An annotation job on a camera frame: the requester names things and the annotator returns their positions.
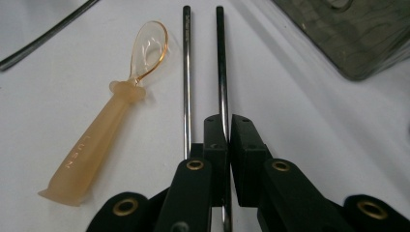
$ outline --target translucent orange spoon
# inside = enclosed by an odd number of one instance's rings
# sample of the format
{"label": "translucent orange spoon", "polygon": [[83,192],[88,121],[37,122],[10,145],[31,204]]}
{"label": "translucent orange spoon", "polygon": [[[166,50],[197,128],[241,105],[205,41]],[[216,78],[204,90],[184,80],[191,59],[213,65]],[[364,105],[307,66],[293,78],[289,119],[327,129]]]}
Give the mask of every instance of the translucent orange spoon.
{"label": "translucent orange spoon", "polygon": [[142,26],[132,50],[129,79],[110,83],[114,93],[111,100],[73,146],[48,188],[39,195],[61,204],[79,206],[103,164],[123,116],[131,103],[145,97],[139,82],[161,63],[167,44],[166,28],[160,22],[150,21]]}

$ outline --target screw hole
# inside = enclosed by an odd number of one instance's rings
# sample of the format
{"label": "screw hole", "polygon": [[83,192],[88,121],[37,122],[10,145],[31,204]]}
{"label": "screw hole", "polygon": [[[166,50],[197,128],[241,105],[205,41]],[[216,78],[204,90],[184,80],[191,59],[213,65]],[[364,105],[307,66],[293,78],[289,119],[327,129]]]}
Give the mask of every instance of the screw hole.
{"label": "screw hole", "polygon": [[337,230],[334,229],[334,227],[327,225],[322,228],[322,232],[337,232]]}
{"label": "screw hole", "polygon": [[186,222],[178,221],[172,225],[171,232],[190,232],[190,227]]}
{"label": "screw hole", "polygon": [[386,219],[388,216],[387,212],[383,208],[371,201],[359,201],[357,206],[362,213],[371,218]]}
{"label": "screw hole", "polygon": [[289,171],[290,170],[289,164],[287,164],[284,161],[274,161],[274,163],[272,163],[272,166],[277,171]]}
{"label": "screw hole", "polygon": [[192,171],[202,169],[202,167],[204,167],[204,163],[200,160],[192,160],[187,163],[187,168]]}
{"label": "screw hole", "polygon": [[115,204],[112,212],[114,215],[122,217],[132,214],[138,208],[138,202],[132,198],[123,199]]}
{"label": "screw hole", "polygon": [[222,146],[220,146],[219,144],[211,144],[211,148],[222,148]]}

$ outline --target spoon handle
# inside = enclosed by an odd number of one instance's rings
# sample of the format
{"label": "spoon handle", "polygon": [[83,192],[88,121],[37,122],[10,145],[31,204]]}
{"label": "spoon handle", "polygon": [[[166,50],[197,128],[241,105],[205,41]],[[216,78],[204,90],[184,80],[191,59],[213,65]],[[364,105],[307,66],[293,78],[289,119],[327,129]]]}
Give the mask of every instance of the spoon handle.
{"label": "spoon handle", "polygon": [[39,195],[61,204],[79,206],[92,185],[131,103],[142,100],[145,90],[127,81],[115,82],[114,96],[80,137]]}

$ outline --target brass insert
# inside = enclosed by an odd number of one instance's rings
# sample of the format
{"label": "brass insert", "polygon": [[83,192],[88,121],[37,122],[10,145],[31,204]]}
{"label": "brass insert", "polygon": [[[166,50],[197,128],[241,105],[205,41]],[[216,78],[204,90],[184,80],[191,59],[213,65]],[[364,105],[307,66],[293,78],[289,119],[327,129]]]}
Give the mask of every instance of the brass insert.
{"label": "brass insert", "polygon": [[204,163],[200,160],[192,160],[187,163],[187,168],[192,171],[202,169],[202,167],[204,167]]}
{"label": "brass insert", "polygon": [[287,164],[284,161],[274,161],[272,163],[272,167],[274,167],[274,169],[276,169],[277,171],[289,171],[290,170],[289,164]]}
{"label": "brass insert", "polygon": [[371,218],[386,219],[388,216],[387,212],[383,208],[371,201],[359,201],[357,206],[362,213]]}
{"label": "brass insert", "polygon": [[117,202],[112,209],[112,213],[116,216],[122,217],[132,214],[137,208],[138,201],[136,201],[133,197],[129,197]]}

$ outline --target metal rod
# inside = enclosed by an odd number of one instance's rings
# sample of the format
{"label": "metal rod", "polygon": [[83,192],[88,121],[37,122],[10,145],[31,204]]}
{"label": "metal rod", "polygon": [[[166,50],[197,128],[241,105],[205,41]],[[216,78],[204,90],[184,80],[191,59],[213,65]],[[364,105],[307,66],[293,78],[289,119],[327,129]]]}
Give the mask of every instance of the metal rod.
{"label": "metal rod", "polygon": [[223,7],[217,7],[217,34],[218,34],[218,76],[220,95],[220,117],[222,118],[223,133],[226,142],[229,142],[228,97],[226,86],[226,56],[225,56],[225,26]]}
{"label": "metal rod", "polygon": [[190,6],[183,9],[184,22],[184,160],[190,157]]}
{"label": "metal rod", "polygon": [[[226,85],[226,56],[225,56],[225,26],[223,7],[217,7],[217,37],[218,37],[218,76],[220,95],[220,117],[222,119],[223,133],[226,143],[229,143],[229,122],[228,122],[228,97]],[[226,173],[225,196],[222,206],[223,231],[233,231],[232,227],[232,196],[230,186],[230,165]]]}

